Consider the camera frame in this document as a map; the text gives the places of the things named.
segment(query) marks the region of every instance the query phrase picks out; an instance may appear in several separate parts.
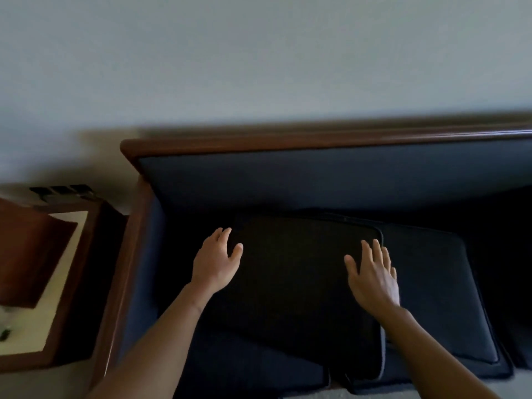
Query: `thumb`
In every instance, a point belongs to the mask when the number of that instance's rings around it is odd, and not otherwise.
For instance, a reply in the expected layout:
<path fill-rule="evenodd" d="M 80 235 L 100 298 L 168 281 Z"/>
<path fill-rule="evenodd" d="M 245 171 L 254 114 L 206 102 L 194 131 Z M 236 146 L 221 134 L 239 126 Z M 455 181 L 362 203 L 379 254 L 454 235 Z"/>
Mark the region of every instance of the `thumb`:
<path fill-rule="evenodd" d="M 231 254 L 230 260 L 232 262 L 240 263 L 240 259 L 243 253 L 244 253 L 244 246 L 242 244 L 236 244 L 236 246 L 233 248 L 233 252 Z"/>
<path fill-rule="evenodd" d="M 347 272 L 349 273 L 349 275 L 352 275 L 354 277 L 358 277 L 359 272 L 356 269 L 356 262 L 355 262 L 355 259 L 353 259 L 353 256 L 345 255 L 344 256 L 344 263 L 345 263 L 345 267 L 347 267 Z"/>

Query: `sofa backrest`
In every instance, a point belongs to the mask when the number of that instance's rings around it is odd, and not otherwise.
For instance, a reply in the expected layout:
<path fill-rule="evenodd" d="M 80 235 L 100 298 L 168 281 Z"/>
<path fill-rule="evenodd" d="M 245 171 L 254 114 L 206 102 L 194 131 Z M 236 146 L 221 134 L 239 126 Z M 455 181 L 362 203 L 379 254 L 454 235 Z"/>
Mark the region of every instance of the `sofa backrest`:
<path fill-rule="evenodd" d="M 532 185 L 532 139 L 140 158 L 177 212 L 404 210 Z"/>

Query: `wall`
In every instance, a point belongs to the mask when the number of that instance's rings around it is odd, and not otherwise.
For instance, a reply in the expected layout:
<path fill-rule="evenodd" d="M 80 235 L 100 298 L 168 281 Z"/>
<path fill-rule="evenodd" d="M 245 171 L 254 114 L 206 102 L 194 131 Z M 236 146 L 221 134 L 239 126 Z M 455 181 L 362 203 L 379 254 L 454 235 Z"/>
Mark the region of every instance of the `wall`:
<path fill-rule="evenodd" d="M 88 182 L 151 124 L 532 108 L 532 0 L 1 0 L 0 191 Z"/>

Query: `sofa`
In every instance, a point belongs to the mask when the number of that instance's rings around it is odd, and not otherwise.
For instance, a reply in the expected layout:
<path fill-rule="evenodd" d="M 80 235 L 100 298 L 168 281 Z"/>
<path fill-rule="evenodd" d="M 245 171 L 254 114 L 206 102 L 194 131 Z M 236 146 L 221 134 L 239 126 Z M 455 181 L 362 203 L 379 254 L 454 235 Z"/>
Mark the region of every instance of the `sofa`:
<path fill-rule="evenodd" d="M 436 340 L 484 380 L 530 368 L 529 123 L 306 123 L 123 141 L 139 181 L 93 383 L 190 280 L 200 236 L 242 210 L 377 227 L 403 305 Z M 282 397 L 331 382 L 356 394 L 412 388 L 391 342 L 382 376 L 354 380 L 201 319 L 176 397 Z"/>

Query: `bare skin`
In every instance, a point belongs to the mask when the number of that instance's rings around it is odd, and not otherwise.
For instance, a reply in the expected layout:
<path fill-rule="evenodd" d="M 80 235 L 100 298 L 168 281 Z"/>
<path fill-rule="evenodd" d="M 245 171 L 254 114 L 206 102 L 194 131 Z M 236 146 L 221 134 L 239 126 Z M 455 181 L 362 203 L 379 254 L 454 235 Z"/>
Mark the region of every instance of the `bare skin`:
<path fill-rule="evenodd" d="M 170 399 L 176 390 L 190 342 L 203 308 L 214 293 L 229 284 L 243 254 L 238 244 L 231 256 L 231 229 L 218 228 L 194 259 L 192 279 L 163 316 L 124 360 L 89 394 L 89 399 Z M 348 282 L 358 303 L 386 329 L 409 367 L 423 399 L 496 398 L 476 376 L 449 354 L 400 306 L 397 272 L 388 250 L 362 241 L 360 274 L 349 255 Z"/>
<path fill-rule="evenodd" d="M 379 321 L 401 352 L 423 399 L 498 398 L 401 307 L 397 271 L 387 248 L 381 248 L 376 239 L 373 249 L 362 241 L 360 273 L 351 256 L 346 255 L 344 261 L 355 299 Z"/>

